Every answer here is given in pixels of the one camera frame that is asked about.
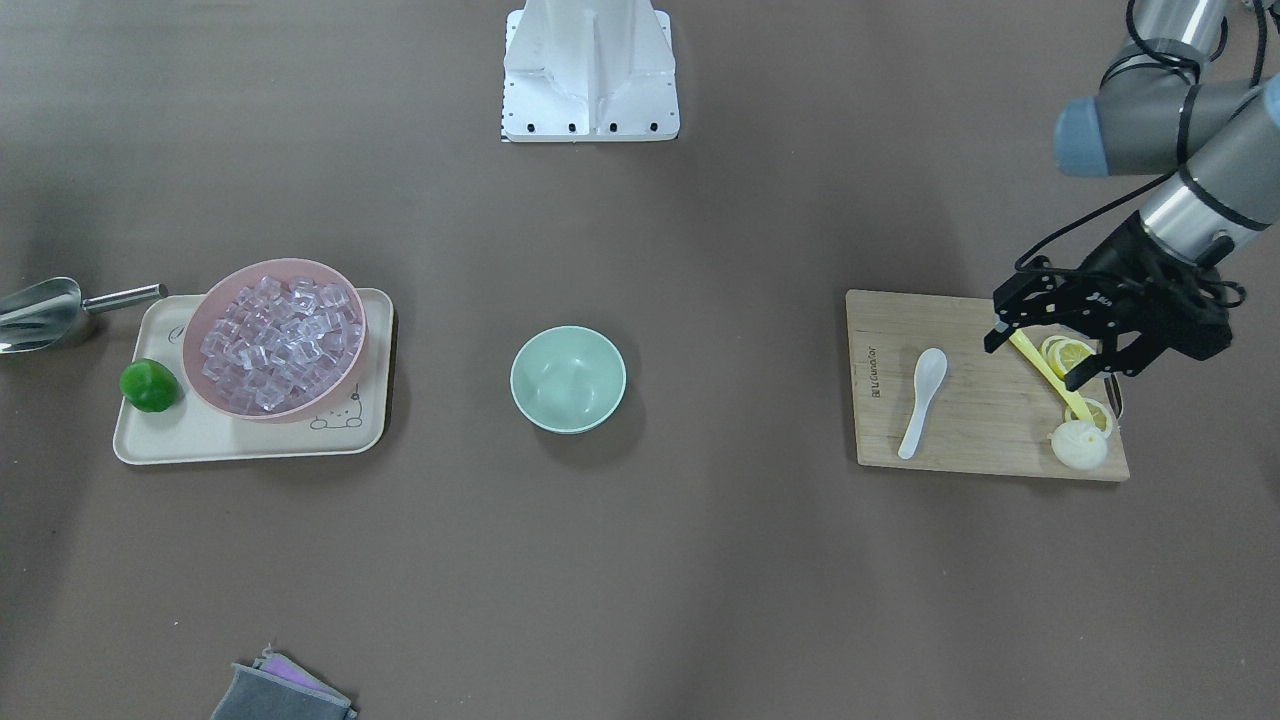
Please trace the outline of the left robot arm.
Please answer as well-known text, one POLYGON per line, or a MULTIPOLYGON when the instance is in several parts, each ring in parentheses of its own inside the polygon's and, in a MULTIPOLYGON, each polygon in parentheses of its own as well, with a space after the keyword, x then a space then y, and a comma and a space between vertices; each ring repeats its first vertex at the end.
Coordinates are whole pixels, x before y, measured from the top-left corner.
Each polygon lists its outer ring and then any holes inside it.
POLYGON ((993 293, 992 354, 1028 325, 1100 343, 1070 369, 1137 375, 1172 350, 1203 361, 1233 342, 1245 291, 1219 264, 1277 222, 1277 78, 1204 77, 1225 42, 1222 1, 1130 1, 1126 41, 1096 94, 1069 102, 1053 133, 1068 176, 1148 176, 1144 202, 1078 266, 1034 246, 993 293))

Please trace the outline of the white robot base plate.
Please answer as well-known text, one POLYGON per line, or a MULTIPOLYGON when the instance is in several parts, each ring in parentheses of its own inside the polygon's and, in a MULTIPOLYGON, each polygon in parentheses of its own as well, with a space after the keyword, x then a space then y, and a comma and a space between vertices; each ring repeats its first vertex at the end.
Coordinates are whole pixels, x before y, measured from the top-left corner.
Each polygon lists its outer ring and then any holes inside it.
POLYGON ((504 23, 500 138, 628 143, 678 137, 669 14, 649 1, 527 1, 504 23))

